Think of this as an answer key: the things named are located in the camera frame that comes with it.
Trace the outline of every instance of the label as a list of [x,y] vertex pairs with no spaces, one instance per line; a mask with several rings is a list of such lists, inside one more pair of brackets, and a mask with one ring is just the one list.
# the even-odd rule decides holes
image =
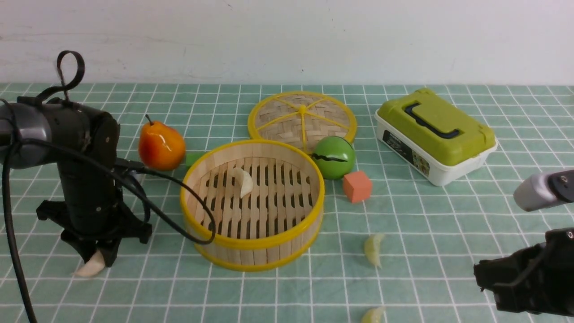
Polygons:
[[407,162],[411,163],[415,168],[428,177],[431,170],[428,161],[422,158],[411,147],[405,145],[397,136],[385,130],[383,134],[383,141],[389,145],[397,154],[401,155]]

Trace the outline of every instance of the green lid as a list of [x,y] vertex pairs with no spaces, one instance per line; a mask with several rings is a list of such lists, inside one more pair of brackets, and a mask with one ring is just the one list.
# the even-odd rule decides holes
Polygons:
[[495,145],[494,131],[428,88],[389,100],[377,114],[446,166]]

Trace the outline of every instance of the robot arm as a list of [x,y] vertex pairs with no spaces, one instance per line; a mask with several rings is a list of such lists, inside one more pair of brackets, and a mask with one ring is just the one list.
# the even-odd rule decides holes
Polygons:
[[[535,174],[514,192],[526,212],[574,202],[574,170]],[[574,317],[574,228],[550,230],[545,242],[508,257],[481,260],[474,266],[476,283],[492,291],[497,309]]]
[[[60,68],[63,57],[73,54],[78,64],[74,79],[64,83]],[[138,238],[146,244],[152,234],[148,224],[150,210],[173,229],[197,244],[209,244],[215,238],[199,240],[152,203],[133,178],[133,172],[158,176],[176,182],[188,190],[202,205],[211,223],[215,219],[197,193],[182,181],[150,170],[142,163],[117,158],[120,126],[106,111],[69,100],[68,90],[76,87],[84,75],[84,60],[77,52],[63,51],[57,60],[61,86],[53,86],[36,97],[18,97],[14,103],[0,99],[0,159],[2,169],[2,201],[8,247],[14,272],[22,294],[26,314],[35,323],[36,316],[26,286],[13,228],[10,202],[10,169],[40,165],[57,165],[63,201],[44,201],[37,209],[39,220],[51,220],[63,228],[60,238],[72,246],[87,262],[99,251],[107,267],[116,259],[119,244],[125,238]],[[51,96],[63,92],[65,99]],[[123,201],[126,188],[144,205],[145,218],[138,219]]]

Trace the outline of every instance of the black strap loop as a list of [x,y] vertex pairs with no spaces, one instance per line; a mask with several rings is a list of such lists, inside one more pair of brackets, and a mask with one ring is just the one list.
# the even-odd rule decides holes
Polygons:
[[[76,71],[76,76],[74,76],[74,79],[71,82],[69,82],[68,84],[65,84],[64,74],[62,72],[61,64],[62,64],[62,59],[67,54],[72,54],[76,58],[77,71]],[[72,90],[73,88],[75,88],[76,86],[78,86],[80,84],[80,82],[84,78],[84,73],[86,72],[86,64],[84,62],[84,58],[80,55],[80,53],[75,52],[75,51],[62,51],[62,52],[60,52],[60,54],[58,55],[58,60],[57,60],[56,66],[57,66],[57,70],[58,70],[58,76],[60,77],[60,83],[62,85],[61,86],[48,87],[47,89],[42,91],[42,93],[40,93],[36,96],[37,99],[44,101],[47,98],[51,97],[52,95],[63,91],[64,95],[66,97],[66,101],[70,101],[69,96],[68,96],[68,91]]]

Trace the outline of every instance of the bamboo steamer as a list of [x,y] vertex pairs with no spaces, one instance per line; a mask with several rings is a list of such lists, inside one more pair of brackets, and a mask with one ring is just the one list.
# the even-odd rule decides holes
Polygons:
[[[239,183],[228,176],[247,171],[253,190],[239,197]],[[272,140],[243,140],[202,156],[183,182],[211,209],[217,228],[213,243],[195,244],[206,259],[237,271],[283,266],[314,242],[323,220],[325,185],[313,160],[299,149]],[[207,239],[211,220],[193,195],[181,190],[189,234]]]
[[311,154],[317,143],[339,136],[352,143],[356,135],[353,112],[337,99],[314,92],[284,92],[258,103],[247,120],[252,139],[292,145]]

